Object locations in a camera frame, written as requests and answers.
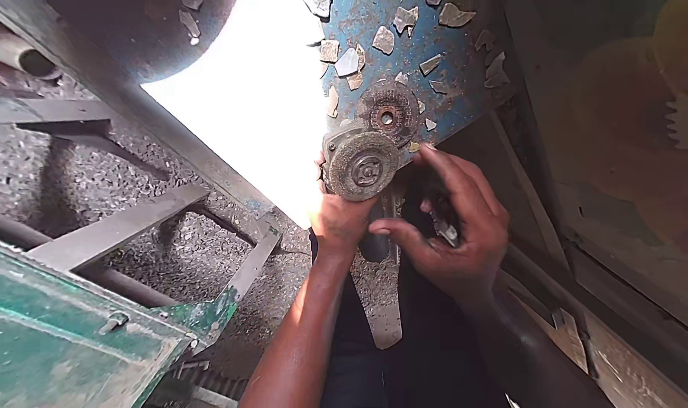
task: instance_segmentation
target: dark clothing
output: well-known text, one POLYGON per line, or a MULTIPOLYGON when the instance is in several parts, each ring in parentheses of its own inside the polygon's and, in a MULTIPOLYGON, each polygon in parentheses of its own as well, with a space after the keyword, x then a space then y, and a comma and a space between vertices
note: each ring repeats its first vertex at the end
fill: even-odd
MULTIPOLYGON (((402 217, 424 236, 435 236, 420 202, 421 193, 409 192, 402 217)), ((313 234, 311 244, 315 258, 313 234)), ((379 350, 354 281, 347 277, 322 408, 510 407, 487 374, 472 325, 449 296, 415 271, 404 251, 397 290, 402 340, 379 350)))

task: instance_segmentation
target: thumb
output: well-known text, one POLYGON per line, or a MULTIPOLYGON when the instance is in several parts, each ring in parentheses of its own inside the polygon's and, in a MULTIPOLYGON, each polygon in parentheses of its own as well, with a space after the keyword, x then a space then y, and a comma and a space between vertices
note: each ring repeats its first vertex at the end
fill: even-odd
POLYGON ((369 232, 375 235, 388 235, 415 259, 427 257, 433 251, 421 232, 402 218, 380 218, 369 225, 369 232))

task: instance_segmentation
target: dirty hand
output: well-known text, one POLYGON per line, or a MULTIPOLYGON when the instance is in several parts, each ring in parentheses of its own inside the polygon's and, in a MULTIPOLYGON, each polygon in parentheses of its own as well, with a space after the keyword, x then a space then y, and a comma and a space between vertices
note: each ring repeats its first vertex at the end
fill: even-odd
MULTIPOLYGON (((321 177, 323 155, 316 161, 318 176, 321 177)), ((318 240, 319 253, 330 250, 335 253, 353 255, 364 238, 369 225, 369 211, 376 202, 375 198, 362 202, 347 201, 338 195, 327 194, 323 180, 319 180, 320 203, 309 211, 311 228, 318 240)))
POLYGON ((401 218, 379 219, 373 234, 388 235, 409 255, 416 270, 465 308, 490 300, 495 277, 508 245, 510 216, 473 163, 423 144, 419 158, 444 181, 450 201, 463 221, 464 244, 452 248, 439 238, 426 240, 401 218))

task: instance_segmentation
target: grinding disc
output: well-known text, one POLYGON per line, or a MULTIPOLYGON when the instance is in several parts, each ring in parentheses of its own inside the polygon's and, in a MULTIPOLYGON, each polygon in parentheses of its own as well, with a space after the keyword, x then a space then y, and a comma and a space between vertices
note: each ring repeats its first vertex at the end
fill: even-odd
POLYGON ((382 192, 394 178, 399 156, 384 134, 367 131, 340 143, 328 164, 328 184, 349 201, 364 201, 382 192))
POLYGON ((419 103, 412 90, 395 80, 372 84, 359 98, 357 120, 389 137, 397 148, 419 131, 419 103))

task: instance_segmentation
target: concrete floor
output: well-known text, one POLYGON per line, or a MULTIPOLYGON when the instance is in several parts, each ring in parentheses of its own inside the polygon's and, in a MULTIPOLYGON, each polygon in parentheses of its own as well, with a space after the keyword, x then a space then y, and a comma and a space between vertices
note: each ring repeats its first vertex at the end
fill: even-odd
MULTIPOLYGON (((34 80, 0 66, 0 94, 42 95, 50 99, 94 99, 73 79, 59 85, 34 80)), ((145 130, 113 117, 109 137, 142 161, 164 169, 168 181, 84 145, 49 135, 0 125, 0 213, 49 236, 64 235, 136 202, 185 183, 205 185, 174 154, 156 144, 145 130)), ((205 205, 244 232, 254 220, 234 202, 212 190, 205 205)), ((206 351, 214 367, 230 377, 252 373, 283 319, 311 265, 308 231, 279 214, 284 229, 281 248, 253 283, 216 347, 206 351)), ((248 255, 251 247, 195 213, 187 213, 171 240, 160 229, 139 236, 104 259, 104 263, 182 302, 213 299, 248 255)), ((396 269, 370 264, 360 256, 353 265, 357 289, 371 326, 382 307, 396 304, 396 269)))

